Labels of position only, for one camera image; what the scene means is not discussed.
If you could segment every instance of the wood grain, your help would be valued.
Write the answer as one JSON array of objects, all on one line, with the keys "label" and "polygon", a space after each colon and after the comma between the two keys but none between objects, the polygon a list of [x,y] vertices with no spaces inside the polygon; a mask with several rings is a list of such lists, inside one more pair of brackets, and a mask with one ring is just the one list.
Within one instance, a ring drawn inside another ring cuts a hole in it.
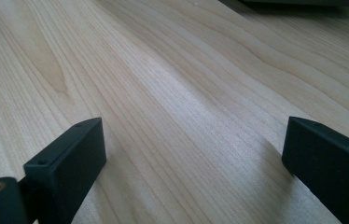
[{"label": "wood grain", "polygon": [[349,136],[349,8],[0,1],[0,176],[104,120],[74,223],[339,223],[280,161],[288,116]]}]

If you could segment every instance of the black bracket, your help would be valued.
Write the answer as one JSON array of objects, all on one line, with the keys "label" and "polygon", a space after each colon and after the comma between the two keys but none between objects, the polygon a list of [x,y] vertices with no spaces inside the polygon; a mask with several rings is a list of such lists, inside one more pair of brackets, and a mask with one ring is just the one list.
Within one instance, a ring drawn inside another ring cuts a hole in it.
[{"label": "black bracket", "polygon": [[282,161],[342,223],[349,223],[349,138],[290,117]]},{"label": "black bracket", "polygon": [[0,178],[0,223],[71,223],[105,162],[102,120],[72,126],[23,165],[19,183]]}]

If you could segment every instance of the black plastic block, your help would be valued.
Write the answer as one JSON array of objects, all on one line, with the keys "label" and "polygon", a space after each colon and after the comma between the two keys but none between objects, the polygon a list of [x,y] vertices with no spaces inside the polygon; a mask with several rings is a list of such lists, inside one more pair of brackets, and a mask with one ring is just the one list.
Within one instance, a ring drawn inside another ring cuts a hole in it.
[{"label": "black plastic block", "polygon": [[282,161],[342,223],[349,223],[349,138],[290,117]]}]

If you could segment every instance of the black plastic part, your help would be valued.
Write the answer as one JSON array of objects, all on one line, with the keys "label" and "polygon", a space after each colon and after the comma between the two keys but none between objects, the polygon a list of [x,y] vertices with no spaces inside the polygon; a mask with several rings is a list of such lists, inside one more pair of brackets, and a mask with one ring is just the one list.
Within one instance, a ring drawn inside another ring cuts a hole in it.
[{"label": "black plastic part", "polygon": [[27,182],[38,189],[39,223],[71,223],[105,162],[101,119],[74,125],[26,162]]},{"label": "black plastic part", "polygon": [[0,223],[29,223],[17,180],[12,177],[0,178]]},{"label": "black plastic part", "polygon": [[19,183],[0,178],[0,223],[71,223],[105,162],[102,120],[74,125],[24,164]]},{"label": "black plastic part", "polygon": [[349,7],[349,0],[244,0],[249,3],[275,3],[306,6]]},{"label": "black plastic part", "polygon": [[290,117],[282,161],[342,223],[349,223],[349,138]]}]

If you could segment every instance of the light wood surface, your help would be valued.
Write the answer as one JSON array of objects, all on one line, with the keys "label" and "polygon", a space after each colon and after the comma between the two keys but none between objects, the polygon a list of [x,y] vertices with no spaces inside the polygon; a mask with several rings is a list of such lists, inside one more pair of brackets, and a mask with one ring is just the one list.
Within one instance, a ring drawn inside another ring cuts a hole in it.
[{"label": "light wood surface", "polygon": [[104,120],[74,223],[339,223],[280,161],[288,116],[349,136],[349,8],[0,0],[0,176]]}]

